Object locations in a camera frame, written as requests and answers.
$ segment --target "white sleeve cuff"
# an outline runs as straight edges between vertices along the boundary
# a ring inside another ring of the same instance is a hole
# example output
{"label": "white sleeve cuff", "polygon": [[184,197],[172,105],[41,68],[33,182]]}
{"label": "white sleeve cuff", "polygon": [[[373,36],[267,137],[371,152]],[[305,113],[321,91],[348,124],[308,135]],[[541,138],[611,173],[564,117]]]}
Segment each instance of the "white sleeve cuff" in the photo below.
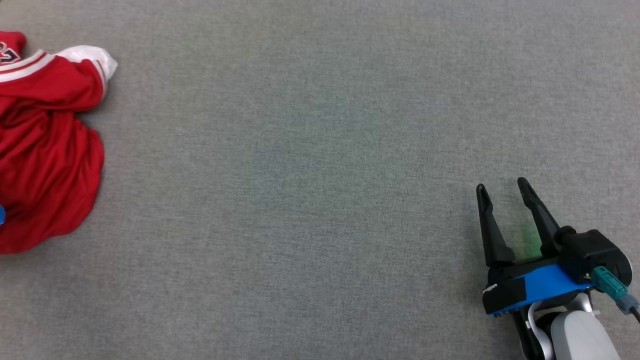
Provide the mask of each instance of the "white sleeve cuff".
{"label": "white sleeve cuff", "polygon": [[111,79],[113,73],[116,72],[118,67],[117,61],[115,61],[109,53],[100,47],[79,45],[64,49],[55,54],[61,56],[74,63],[79,63],[83,60],[94,60],[100,63],[104,71],[104,76],[107,80]]}

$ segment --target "red jersey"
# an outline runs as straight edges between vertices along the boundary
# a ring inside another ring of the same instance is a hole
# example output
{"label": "red jersey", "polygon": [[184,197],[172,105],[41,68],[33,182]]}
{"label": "red jersey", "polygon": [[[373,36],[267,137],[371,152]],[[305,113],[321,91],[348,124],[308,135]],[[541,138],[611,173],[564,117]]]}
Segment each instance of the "red jersey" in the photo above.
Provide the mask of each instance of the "red jersey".
{"label": "red jersey", "polygon": [[39,50],[0,31],[0,254],[72,232],[93,208],[104,151],[75,112],[104,97],[117,63],[100,48]]}

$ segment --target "green connector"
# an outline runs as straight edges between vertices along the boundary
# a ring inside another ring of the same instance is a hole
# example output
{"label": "green connector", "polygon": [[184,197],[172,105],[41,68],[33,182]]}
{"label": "green connector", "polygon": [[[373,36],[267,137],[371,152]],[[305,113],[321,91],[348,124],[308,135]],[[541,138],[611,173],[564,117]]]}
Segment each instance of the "green connector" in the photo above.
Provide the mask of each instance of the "green connector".
{"label": "green connector", "polygon": [[620,309],[623,314],[629,315],[630,313],[633,313],[640,322],[640,314],[638,314],[638,300],[629,295],[627,287],[610,271],[608,271],[606,267],[598,266],[593,269],[593,272],[591,273],[591,281],[593,281],[598,290],[604,291],[613,299],[613,301],[616,302],[618,309]]}

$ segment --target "robotic arm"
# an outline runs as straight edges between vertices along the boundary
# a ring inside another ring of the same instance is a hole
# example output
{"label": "robotic arm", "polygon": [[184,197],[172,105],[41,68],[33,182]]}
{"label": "robotic arm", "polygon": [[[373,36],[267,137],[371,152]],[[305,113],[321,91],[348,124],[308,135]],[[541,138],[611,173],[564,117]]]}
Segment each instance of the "robotic arm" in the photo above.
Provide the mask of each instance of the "robotic arm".
{"label": "robotic arm", "polygon": [[[591,290],[606,292],[625,314],[638,315],[628,294],[632,269],[627,257],[597,230],[578,234],[560,228],[529,182],[518,187],[536,222],[542,256],[516,261],[493,217],[483,184],[476,188],[488,284],[483,291],[487,314],[513,317],[528,360],[619,359],[611,339],[595,317]],[[539,316],[539,311],[560,308]]]}

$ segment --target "gray carpet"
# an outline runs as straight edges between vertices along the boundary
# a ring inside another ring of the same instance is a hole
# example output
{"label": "gray carpet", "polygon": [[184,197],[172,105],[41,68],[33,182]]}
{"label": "gray carpet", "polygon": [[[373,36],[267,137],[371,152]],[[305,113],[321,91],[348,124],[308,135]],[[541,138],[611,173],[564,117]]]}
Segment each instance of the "gray carpet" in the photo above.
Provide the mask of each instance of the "gray carpet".
{"label": "gray carpet", "polygon": [[[81,115],[106,151],[93,213],[0,258],[0,359],[520,359],[482,308],[475,185],[520,257],[525,176],[640,266],[639,19],[633,1],[2,1],[30,51],[120,67]],[[636,358],[635,320],[594,301]]]}

